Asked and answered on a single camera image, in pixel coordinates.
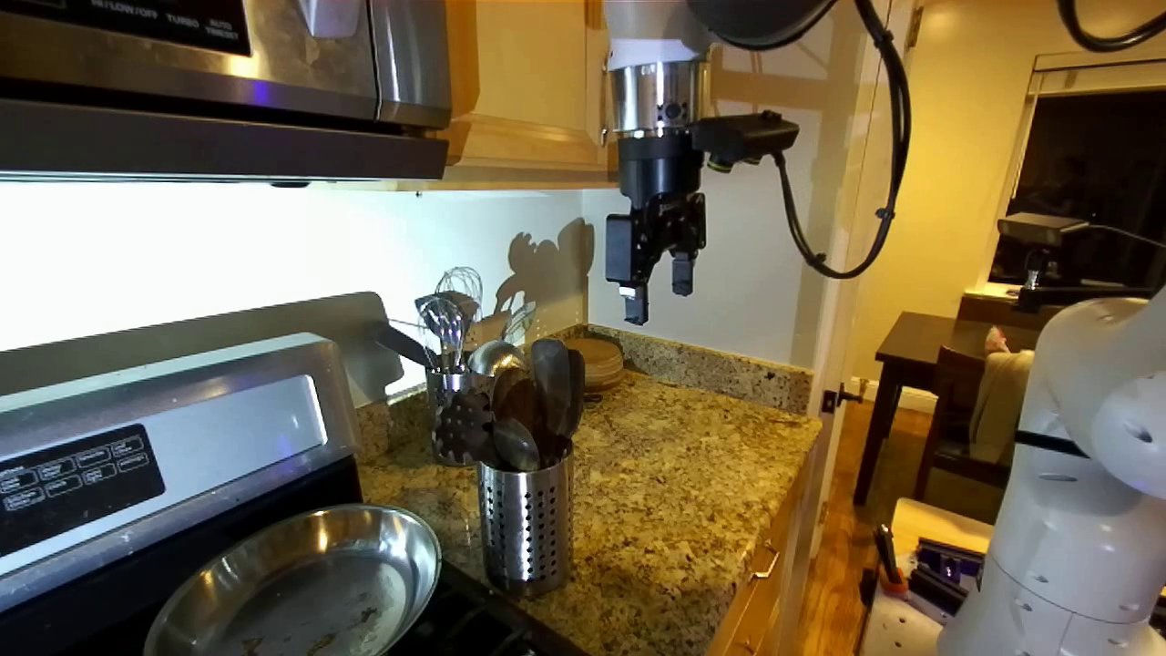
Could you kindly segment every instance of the white robot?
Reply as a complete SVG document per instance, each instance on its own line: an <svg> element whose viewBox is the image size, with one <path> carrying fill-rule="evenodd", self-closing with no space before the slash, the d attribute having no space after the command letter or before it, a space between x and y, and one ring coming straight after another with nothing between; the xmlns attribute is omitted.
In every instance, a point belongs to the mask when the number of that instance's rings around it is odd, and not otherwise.
<svg viewBox="0 0 1166 656"><path fill-rule="evenodd" d="M1088 300L1035 347L980 590L944 656L1166 652L1166 290Z"/></svg>

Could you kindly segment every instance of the window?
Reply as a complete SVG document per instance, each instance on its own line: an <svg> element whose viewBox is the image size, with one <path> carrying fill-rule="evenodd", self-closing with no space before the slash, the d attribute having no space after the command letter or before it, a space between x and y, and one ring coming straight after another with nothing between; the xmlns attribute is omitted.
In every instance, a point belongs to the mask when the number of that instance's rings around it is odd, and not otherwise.
<svg viewBox="0 0 1166 656"><path fill-rule="evenodd" d="M1009 211L1072 215L1166 241L1166 91L1044 95ZM1166 252L1108 235L1066 235L1059 249L999 241L992 282L1161 287Z"/></svg>

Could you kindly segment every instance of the microwave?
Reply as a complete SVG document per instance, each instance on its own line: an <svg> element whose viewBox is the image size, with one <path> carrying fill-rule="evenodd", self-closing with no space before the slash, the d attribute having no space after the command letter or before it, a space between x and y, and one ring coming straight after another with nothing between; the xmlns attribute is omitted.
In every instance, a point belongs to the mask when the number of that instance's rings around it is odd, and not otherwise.
<svg viewBox="0 0 1166 656"><path fill-rule="evenodd" d="M0 176L433 180L440 0L0 0Z"/></svg>

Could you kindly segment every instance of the stovetop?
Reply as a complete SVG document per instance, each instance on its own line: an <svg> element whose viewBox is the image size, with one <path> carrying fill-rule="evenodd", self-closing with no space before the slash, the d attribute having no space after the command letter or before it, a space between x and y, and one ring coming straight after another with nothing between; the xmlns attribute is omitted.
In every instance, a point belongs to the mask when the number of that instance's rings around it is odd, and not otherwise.
<svg viewBox="0 0 1166 656"><path fill-rule="evenodd" d="M577 656L570 638L514 609L478 580L444 564L440 584L414 627L390 656Z"/></svg>

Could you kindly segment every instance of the black cable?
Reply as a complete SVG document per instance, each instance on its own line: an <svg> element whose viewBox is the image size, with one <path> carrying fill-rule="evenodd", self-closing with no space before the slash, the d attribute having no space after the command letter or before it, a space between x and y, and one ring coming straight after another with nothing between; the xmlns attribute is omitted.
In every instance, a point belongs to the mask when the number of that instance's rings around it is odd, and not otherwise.
<svg viewBox="0 0 1166 656"><path fill-rule="evenodd" d="M781 171L781 188L783 188L783 207L788 207L788 225L792 225L792 238L793 238L793 249L803 252L803 258L822 272L822 278L838 278L838 282L849 282L849 278L859 278L862 270L870 270L870 264L882 256L884 241L889 241L889 225L897 218L897 196L901 196L901 185L902 185L902 171L907 171L907 153L910 153L910 89L907 89L907 71L902 71L902 57L894 45L894 34L882 24L877 10L870 6L870 0L856 0L856 10L870 34L870 45L876 51L882 55L882 66L884 66L884 83L889 83L889 120L894 120L894 153L889 153L889 188L884 188L884 205L876 211L877 218L877 235L866 249L866 256L851 267L851 270L833 270L827 267L827 256L822 252L811 252L805 235L803 235L803 218L799 218L799 207L793 207L793 188L792 188L792 176L788 176L788 164L781 153L774 153L777 160L777 171Z"/></svg>
<svg viewBox="0 0 1166 656"><path fill-rule="evenodd" d="M1128 29L1128 34L1117 34L1117 35L1095 35L1082 24L1080 18L1080 0L1057 0L1057 10L1059 10L1059 21L1066 29L1066 35L1085 49L1085 51L1127 51L1127 49L1137 49L1153 35L1159 35L1166 29L1166 16Z"/></svg>

